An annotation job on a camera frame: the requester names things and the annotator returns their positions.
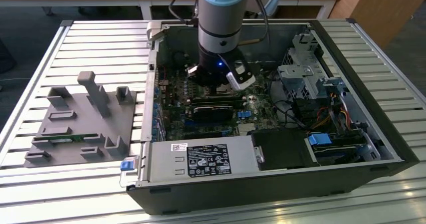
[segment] silver metal panel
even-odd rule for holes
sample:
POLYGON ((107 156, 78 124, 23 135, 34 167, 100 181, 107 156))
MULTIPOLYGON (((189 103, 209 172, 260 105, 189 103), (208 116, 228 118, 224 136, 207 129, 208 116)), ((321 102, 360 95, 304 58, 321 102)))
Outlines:
POLYGON ((336 44, 365 44, 366 41, 362 38, 333 38, 336 44))
MULTIPOLYGON (((334 66, 329 66, 332 73, 338 73, 334 66)), ((385 65, 354 66, 354 71, 361 73, 390 73, 390 69, 385 65)))
POLYGON ((148 62, 147 56, 133 57, 116 57, 116 58, 74 58, 74 59, 56 59, 52 63, 52 67, 67 66, 107 66, 121 64, 141 64, 148 62))
POLYGON ((95 35, 147 35, 145 29, 100 29, 100 30, 71 30, 68 36, 95 35))
POLYGON ((56 58, 97 58, 123 56, 148 56, 149 49, 117 49, 117 50, 80 50, 60 51, 56 58))
POLYGON ((338 44, 337 47, 341 51, 346 50, 372 50, 372 47, 366 44, 338 44))
POLYGON ((79 23, 99 23, 99 24, 105 24, 105 23, 148 23, 149 20, 76 20, 74 24, 79 23))
MULTIPOLYGON (((43 86, 64 86, 64 85, 79 85, 78 76, 64 77, 47 77, 42 81, 43 86)), ((131 83, 144 82, 147 80, 147 74, 100 74, 95 78, 97 84, 104 83, 131 83)))
POLYGON ((377 101, 414 99, 413 95, 406 90, 374 91, 372 94, 377 101))
POLYGON ((357 32, 332 32, 329 33, 332 38, 360 38, 361 35, 357 32))
POLYGON ((350 26, 326 26, 324 27, 328 32, 353 32, 354 29, 350 26))
POLYGON ((120 66, 80 66, 80 67, 66 67, 66 68, 51 68, 47 75, 64 76, 67 75, 79 75, 82 71, 92 71, 97 74, 112 74, 112 73, 143 73, 148 71, 148 64, 139 65, 120 65, 120 66))
POLYGON ((71 27, 75 29, 127 29, 127 28, 147 28, 147 23, 75 23, 71 27))
POLYGON ((398 81, 373 82, 365 84, 370 91, 406 89, 405 84, 398 81))
POLYGON ((67 37, 64 43, 100 43, 123 41, 147 41, 147 35, 75 36, 67 37))
MULTIPOLYGON (((123 86, 119 84, 105 84, 104 89, 107 92, 115 92, 117 87, 123 86)), ((127 87, 129 87, 131 91, 143 92, 145 91, 145 83, 127 83, 127 87)), ((70 93, 84 93, 87 90, 83 86, 66 86, 70 93)), ((39 89, 38 97, 46 97, 50 93, 51 88, 43 87, 39 89)))
POLYGON ((70 43, 63 44, 60 47, 60 50, 145 48, 147 42, 70 43))
POLYGON ((425 110, 388 112, 386 115, 393 122, 410 122, 410 121, 426 120, 425 110))
MULTIPOLYGON (((75 21, 75 24, 129 24, 144 23, 144 20, 124 21, 75 21)), ((329 34, 334 39, 341 39, 340 44, 361 44, 361 34, 350 28, 342 20, 326 21, 329 34), (349 43, 345 39, 356 38, 349 43)), ((93 42, 135 42, 135 37, 144 37, 145 33, 128 35, 115 34, 123 30, 95 29, 72 30, 66 38, 67 43, 93 42)), ((362 72, 361 67, 384 65, 389 68, 388 62, 382 62, 378 53, 373 51, 345 51, 350 65, 360 66, 356 70, 362 72)), ((47 68, 43 77, 58 67, 91 67, 115 65, 135 66, 147 64, 144 56, 125 56, 120 58, 74 58, 55 59, 50 61, 52 67, 47 68)), ((52 85, 68 85, 71 93, 84 92, 71 80, 76 76, 47 77, 36 83, 34 96, 16 130, 8 133, 6 157, 2 158, 0 169, 0 217, 2 223, 30 223, 30 222, 64 222, 74 224, 116 224, 116 223, 412 223, 421 222, 426 218, 426 121, 425 111, 416 110, 425 107, 422 99, 417 98, 412 88, 397 72, 361 73, 362 81, 369 90, 380 99, 380 105, 388 116, 397 121, 394 124, 402 137, 408 141, 422 162, 405 170, 402 173, 384 177, 354 190, 349 194, 330 197, 306 198, 283 202, 265 203, 259 205, 233 207, 219 210, 199 211, 188 214, 171 216, 149 216, 144 213, 132 198, 124 194, 125 189, 119 184, 120 162, 95 164, 68 165, 46 168, 23 168, 26 151, 30 146, 35 128, 40 124, 46 110, 30 110, 31 107, 44 108, 46 99, 35 99, 36 96, 46 97, 52 85)), ((120 69, 115 74, 100 74, 97 82, 105 83, 105 90, 115 90, 117 86, 128 85, 139 92, 145 90, 145 74, 121 73, 120 69)), ((143 121, 144 106, 137 108, 133 125, 140 128, 143 121)), ((132 131, 132 140, 139 141, 141 130, 132 131)), ((131 146, 131 154, 136 154, 140 143, 131 146)))

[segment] slotted metal table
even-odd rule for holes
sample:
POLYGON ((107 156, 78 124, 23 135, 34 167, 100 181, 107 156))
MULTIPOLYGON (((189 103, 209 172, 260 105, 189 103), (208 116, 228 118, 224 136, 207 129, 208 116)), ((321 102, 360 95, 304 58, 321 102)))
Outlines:
MULTIPOLYGON (((120 162, 27 169, 26 153, 46 116, 50 88, 71 93, 80 71, 107 91, 137 94, 131 155, 140 152, 149 21, 75 21, 62 26, 0 134, 0 223, 420 223, 426 219, 426 100, 360 26, 321 20, 421 163, 349 194, 151 216, 120 186, 120 162)), ((333 62, 325 59, 338 76, 333 62)))

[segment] power supply label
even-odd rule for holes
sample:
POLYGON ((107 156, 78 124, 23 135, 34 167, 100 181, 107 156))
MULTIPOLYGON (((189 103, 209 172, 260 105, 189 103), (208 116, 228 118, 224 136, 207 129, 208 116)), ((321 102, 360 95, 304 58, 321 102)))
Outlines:
POLYGON ((187 148, 188 175, 192 178, 232 173, 227 144, 187 148))

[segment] blue latch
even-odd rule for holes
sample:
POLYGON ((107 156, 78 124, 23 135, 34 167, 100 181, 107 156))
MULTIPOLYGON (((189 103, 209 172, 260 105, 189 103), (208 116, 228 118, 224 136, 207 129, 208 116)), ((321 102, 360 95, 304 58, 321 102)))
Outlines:
POLYGON ((249 118, 252 116, 252 111, 245 111, 245 112, 237 112, 239 118, 249 118))
POLYGON ((132 171, 135 170, 135 161, 123 161, 120 165, 121 171, 132 171))
POLYGON ((332 144, 330 137, 326 133, 314 133, 308 137, 310 145, 329 145, 332 144))

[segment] robotic arm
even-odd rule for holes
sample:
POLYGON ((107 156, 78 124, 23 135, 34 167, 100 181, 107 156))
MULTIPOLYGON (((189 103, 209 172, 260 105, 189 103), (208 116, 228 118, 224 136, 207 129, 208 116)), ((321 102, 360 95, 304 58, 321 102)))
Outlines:
MULTIPOLYGON (((240 41, 241 24, 249 0, 199 0, 199 65, 188 69, 188 77, 215 92, 221 84, 231 83, 235 90, 244 90, 256 81, 244 54, 239 49, 263 41, 240 41)), ((261 0, 256 0, 267 13, 261 0)), ((279 0, 269 0, 269 10, 279 0)))

